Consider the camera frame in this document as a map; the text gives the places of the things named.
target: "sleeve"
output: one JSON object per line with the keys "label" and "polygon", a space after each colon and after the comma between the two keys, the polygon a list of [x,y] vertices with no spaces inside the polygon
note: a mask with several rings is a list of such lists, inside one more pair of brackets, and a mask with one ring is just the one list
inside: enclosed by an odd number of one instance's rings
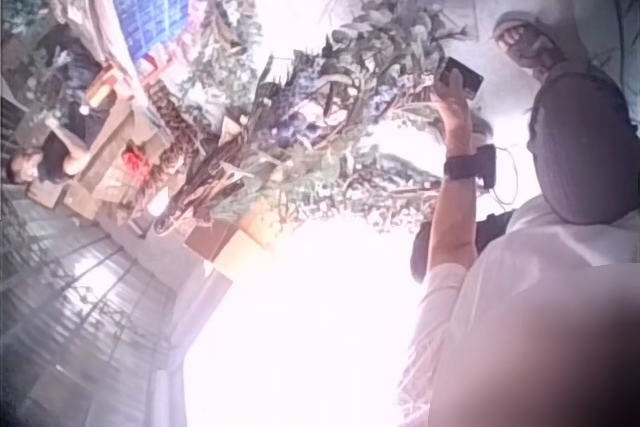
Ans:
{"label": "sleeve", "polygon": [[466,274],[467,269],[457,264],[440,265],[427,273],[426,293],[398,385],[396,402],[402,427],[427,425],[433,380]]}

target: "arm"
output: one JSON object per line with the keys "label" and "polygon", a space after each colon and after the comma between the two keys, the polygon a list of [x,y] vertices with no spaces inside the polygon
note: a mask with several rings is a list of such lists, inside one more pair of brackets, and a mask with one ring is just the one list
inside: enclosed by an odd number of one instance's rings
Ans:
{"label": "arm", "polygon": [[46,124],[69,149],[69,155],[64,160],[63,170],[68,175],[76,175],[82,171],[90,159],[87,144],[80,137],[62,127],[53,117],[48,118]]}
{"label": "arm", "polygon": [[[470,155],[471,111],[462,93],[462,76],[451,74],[451,87],[436,87],[435,104],[445,127],[447,158]],[[469,268],[475,262],[475,179],[445,179],[431,227],[427,272],[446,263]]]}

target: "smartphone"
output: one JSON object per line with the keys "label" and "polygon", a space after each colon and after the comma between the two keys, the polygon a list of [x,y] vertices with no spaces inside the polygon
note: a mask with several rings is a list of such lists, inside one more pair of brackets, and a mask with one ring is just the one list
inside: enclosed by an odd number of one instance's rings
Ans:
{"label": "smartphone", "polygon": [[451,72],[453,72],[453,69],[458,69],[462,74],[464,96],[468,100],[474,100],[482,86],[482,82],[484,82],[484,77],[464,65],[462,62],[454,59],[453,57],[449,57],[444,66],[444,70],[440,74],[440,82],[447,87],[449,86],[449,77]]}

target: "pole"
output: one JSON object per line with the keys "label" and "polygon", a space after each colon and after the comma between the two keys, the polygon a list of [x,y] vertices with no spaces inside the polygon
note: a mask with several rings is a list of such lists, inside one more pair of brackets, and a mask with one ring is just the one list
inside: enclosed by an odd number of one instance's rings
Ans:
{"label": "pole", "polygon": [[155,374],[156,374],[156,356],[158,354],[158,345],[162,342],[162,333],[164,330],[164,324],[167,317],[167,307],[169,306],[169,299],[171,298],[171,291],[167,292],[167,297],[164,301],[164,306],[162,307],[162,323],[160,332],[158,334],[158,342],[153,346],[153,354],[151,356],[151,369],[149,370],[149,380],[147,381],[147,399],[146,399],[146,407],[144,413],[144,427],[151,427],[151,409],[153,409],[153,394],[155,392],[155,386],[153,385]]}

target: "cable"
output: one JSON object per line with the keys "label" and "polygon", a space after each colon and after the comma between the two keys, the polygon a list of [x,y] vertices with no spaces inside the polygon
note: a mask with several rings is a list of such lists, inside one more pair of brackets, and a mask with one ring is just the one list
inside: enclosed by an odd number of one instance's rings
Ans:
{"label": "cable", "polygon": [[515,193],[513,195],[513,200],[511,200],[511,202],[504,202],[496,192],[496,189],[495,188],[491,189],[491,194],[493,195],[496,202],[498,202],[500,206],[506,211],[506,207],[511,207],[513,204],[516,203],[516,200],[518,200],[518,193],[520,192],[520,172],[518,171],[518,165],[516,164],[516,159],[513,157],[513,154],[509,151],[509,149],[505,149],[503,147],[496,147],[496,150],[506,152],[509,155],[509,157],[511,158],[511,164],[513,165],[513,173],[515,175],[516,188],[515,188]]}

